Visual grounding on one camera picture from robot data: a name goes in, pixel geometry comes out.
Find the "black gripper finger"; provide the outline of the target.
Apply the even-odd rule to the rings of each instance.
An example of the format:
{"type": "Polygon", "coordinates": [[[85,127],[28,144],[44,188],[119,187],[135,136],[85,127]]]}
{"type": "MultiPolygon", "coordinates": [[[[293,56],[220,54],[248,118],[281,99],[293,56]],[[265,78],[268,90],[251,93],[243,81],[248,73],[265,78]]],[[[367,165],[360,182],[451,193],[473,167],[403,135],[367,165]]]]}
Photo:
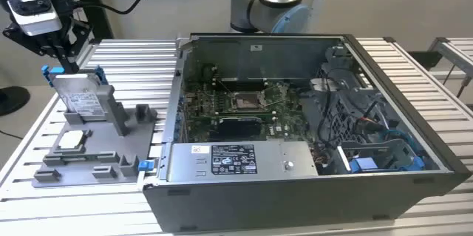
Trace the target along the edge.
{"type": "Polygon", "coordinates": [[[63,30],[30,36],[16,23],[11,23],[3,35],[38,55],[58,59],[66,73],[71,74],[71,41],[63,30]]]}
{"type": "Polygon", "coordinates": [[[88,42],[89,34],[92,32],[93,26],[82,20],[72,21],[72,34],[76,37],[76,41],[71,44],[70,49],[70,73],[75,74],[79,71],[79,65],[76,63],[80,50],[83,49],[84,44],[88,42]]]}

